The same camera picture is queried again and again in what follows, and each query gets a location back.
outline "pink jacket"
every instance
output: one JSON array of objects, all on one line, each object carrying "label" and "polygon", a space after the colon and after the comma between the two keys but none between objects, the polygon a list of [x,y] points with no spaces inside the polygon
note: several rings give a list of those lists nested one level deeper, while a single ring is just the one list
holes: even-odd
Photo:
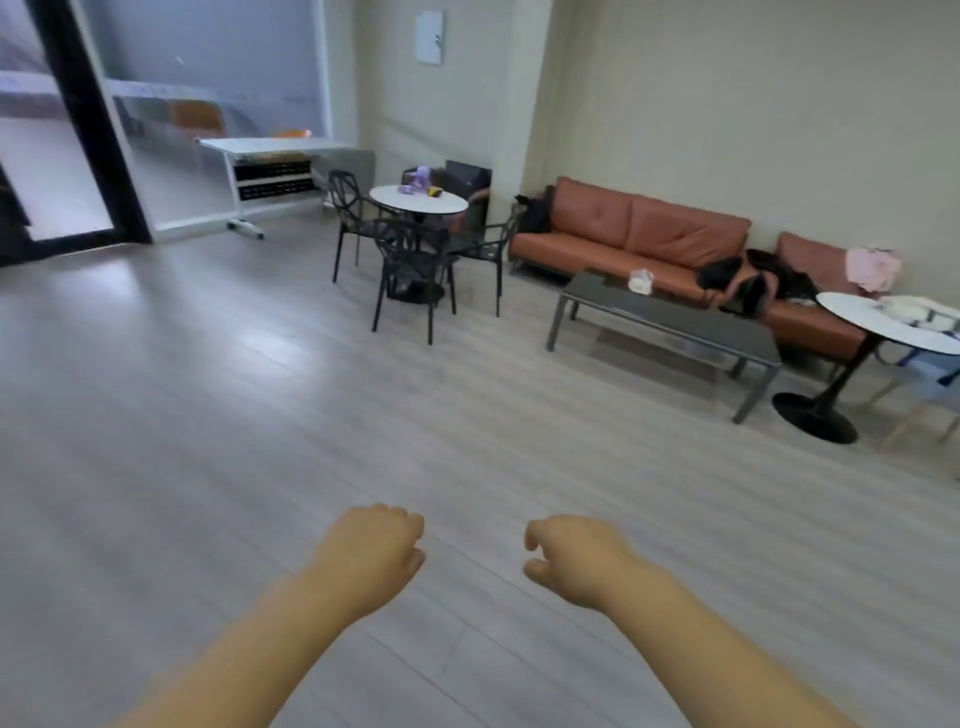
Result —
[{"label": "pink jacket", "polygon": [[868,293],[886,293],[903,270],[903,261],[893,251],[853,248],[847,251],[847,280]]}]

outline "rectangular white table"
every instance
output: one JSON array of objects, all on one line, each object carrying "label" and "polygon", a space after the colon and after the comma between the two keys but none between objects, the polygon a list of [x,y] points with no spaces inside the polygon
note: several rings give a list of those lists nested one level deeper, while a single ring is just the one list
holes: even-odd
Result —
[{"label": "rectangular white table", "polygon": [[243,204],[277,195],[289,195],[313,188],[308,161],[271,161],[270,157],[289,154],[317,154],[335,149],[353,149],[322,136],[305,137],[250,137],[228,139],[200,139],[200,144],[215,149],[224,156],[230,193],[236,216],[227,221],[232,231],[244,231],[263,239],[263,230],[244,217]]}]

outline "sofa cushion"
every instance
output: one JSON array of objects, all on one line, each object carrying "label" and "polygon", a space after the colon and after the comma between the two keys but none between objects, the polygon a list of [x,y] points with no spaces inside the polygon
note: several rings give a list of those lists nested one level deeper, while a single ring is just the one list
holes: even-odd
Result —
[{"label": "sofa cushion", "polygon": [[808,240],[792,232],[777,238],[777,255],[795,271],[806,273],[821,291],[862,296],[863,289],[847,280],[847,251]]},{"label": "sofa cushion", "polygon": [[696,207],[632,196],[633,213],[625,250],[696,269],[738,255],[751,221]]},{"label": "sofa cushion", "polygon": [[777,341],[808,349],[838,361],[850,361],[866,333],[820,306],[771,301],[763,323]]},{"label": "sofa cushion", "polygon": [[550,225],[554,231],[622,249],[630,227],[630,195],[567,177],[557,180]]},{"label": "sofa cushion", "polygon": [[696,302],[711,298],[708,291],[697,285],[696,274],[691,270],[563,232],[517,235],[510,255],[571,275],[592,269],[628,278],[633,271],[646,268],[654,275],[654,286],[659,290]]}]

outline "round table top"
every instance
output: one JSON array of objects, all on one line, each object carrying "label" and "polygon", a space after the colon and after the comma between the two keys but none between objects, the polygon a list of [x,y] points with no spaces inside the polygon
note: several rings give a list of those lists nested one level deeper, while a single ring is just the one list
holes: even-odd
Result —
[{"label": "round table top", "polygon": [[370,191],[370,196],[384,207],[402,209],[422,215],[456,215],[470,207],[469,202],[452,192],[445,192],[440,197],[430,197],[424,192],[404,195],[396,189],[395,184],[374,187]]},{"label": "round table top", "polygon": [[960,339],[937,331],[908,326],[876,309],[876,301],[848,293],[821,293],[817,303],[856,327],[914,349],[960,356]]}]

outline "round white table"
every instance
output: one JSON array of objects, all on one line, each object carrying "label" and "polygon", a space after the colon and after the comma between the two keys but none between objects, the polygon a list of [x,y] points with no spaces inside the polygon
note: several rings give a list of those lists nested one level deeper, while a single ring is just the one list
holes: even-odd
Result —
[{"label": "round white table", "polygon": [[792,393],[774,395],[774,408],[787,422],[821,440],[837,445],[851,445],[857,431],[850,420],[834,409],[837,398],[853,373],[860,368],[884,341],[893,341],[927,352],[960,356],[960,339],[936,331],[902,324],[881,313],[876,301],[846,293],[821,293],[817,303],[834,316],[867,332],[860,348],[837,379],[817,397]]},{"label": "round white table", "polygon": [[396,188],[395,184],[374,187],[370,191],[370,197],[384,207],[424,216],[456,215],[470,207],[469,202],[452,192],[445,192],[440,197],[430,197],[424,192],[405,195]]},{"label": "round white table", "polygon": [[[444,192],[440,197],[430,197],[425,192],[405,195],[395,184],[374,187],[370,191],[370,198],[384,207],[410,214],[415,222],[421,224],[428,215],[457,215],[470,207],[469,202],[452,192]],[[426,305],[439,301],[445,291],[439,283],[426,285],[416,280],[399,280],[387,295],[394,301]]]}]

